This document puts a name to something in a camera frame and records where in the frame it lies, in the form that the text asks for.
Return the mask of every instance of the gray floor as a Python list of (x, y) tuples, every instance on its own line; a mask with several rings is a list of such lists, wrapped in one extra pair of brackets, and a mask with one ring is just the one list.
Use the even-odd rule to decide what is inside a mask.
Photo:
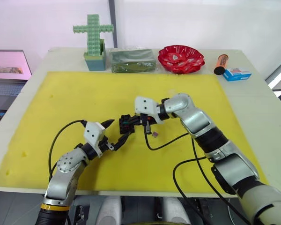
[[(89, 205), (86, 215), (86, 225), (94, 225), (97, 214), (105, 196), (77, 196), (74, 205)], [(43, 196), (39, 194), (23, 194), (0, 192), (0, 225), (31, 225), (34, 224), (39, 212)], [(123, 223), (151, 222), (155, 220), (155, 205), (153, 197), (124, 197), (125, 211)], [(213, 224), (231, 225), (227, 207), (219, 199), (207, 199), (210, 211), (210, 220)], [(231, 203), (240, 209), (237, 199), (231, 199)], [(74, 214), (75, 207), (71, 207), (69, 215)], [(185, 209), (194, 225), (202, 222), (187, 206)], [(244, 223), (232, 212), (232, 218), (236, 225)]]

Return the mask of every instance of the yellow foam mat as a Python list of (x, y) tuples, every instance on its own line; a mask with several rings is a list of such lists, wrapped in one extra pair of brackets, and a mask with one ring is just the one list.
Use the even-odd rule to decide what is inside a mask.
[[(238, 124), (228, 100), (214, 75), (105, 74), (49, 72), (22, 118), (0, 167), (0, 186), (46, 188), (48, 152), (56, 133), (73, 120), (116, 121), (106, 130), (109, 141), (120, 137), (118, 119), (134, 114), (136, 96), (161, 99), (184, 92), (203, 109), (243, 153), (262, 170)], [(153, 125), (149, 136), (152, 147), (185, 133), (179, 119)], [(85, 143), (84, 127), (68, 127), (56, 141), (52, 164), (78, 143)], [(203, 151), (197, 146), (201, 157)], [(182, 160), (194, 158), (189, 136), (157, 151), (150, 151), (143, 128), (136, 127), (126, 144), (117, 152), (107, 151), (90, 162), (79, 179), (80, 190), (177, 192), (172, 170)], [(206, 159), (202, 166), (215, 187), (221, 190)], [(185, 192), (212, 193), (196, 162), (177, 170), (177, 181)]]

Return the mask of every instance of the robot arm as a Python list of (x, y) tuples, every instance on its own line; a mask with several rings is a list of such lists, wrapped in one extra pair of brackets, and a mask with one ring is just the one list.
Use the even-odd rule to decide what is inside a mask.
[(84, 168), (106, 150), (116, 151), (126, 142), (129, 133), (121, 136), (116, 144), (108, 142), (104, 133), (113, 121), (107, 120), (101, 124), (85, 120), (81, 122), (85, 127), (87, 143), (78, 144), (58, 160), (56, 173), (49, 182), (36, 225), (64, 225)]
[(180, 118), (213, 163), (211, 170), (222, 189), (237, 194), (250, 222), (281, 225), (281, 192), (259, 181), (255, 166), (201, 109), (194, 106), (189, 95), (179, 93), (163, 99), (161, 104), (150, 98), (137, 97), (135, 112), (140, 114), (141, 123), (146, 127), (151, 124), (146, 117), (154, 118), (155, 123), (163, 123), (170, 117)]

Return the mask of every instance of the red bowl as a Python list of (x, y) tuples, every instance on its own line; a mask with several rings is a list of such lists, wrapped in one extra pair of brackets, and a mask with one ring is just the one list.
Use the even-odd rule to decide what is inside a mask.
[(196, 49), (184, 45), (171, 45), (159, 51), (162, 66), (175, 74), (189, 74), (201, 69), (204, 56)]

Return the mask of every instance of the white wall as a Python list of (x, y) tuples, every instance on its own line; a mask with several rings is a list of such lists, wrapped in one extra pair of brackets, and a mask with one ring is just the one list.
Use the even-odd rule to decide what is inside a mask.
[[(73, 33), (87, 14), (111, 23), (108, 0), (0, 0), (0, 49), (23, 49), (34, 71), (52, 47), (87, 46), (87, 34)], [(101, 36), (113, 47), (111, 33)]]
[(281, 64), (281, 0), (118, 0), (116, 12), (119, 46), (240, 49), (264, 79)]

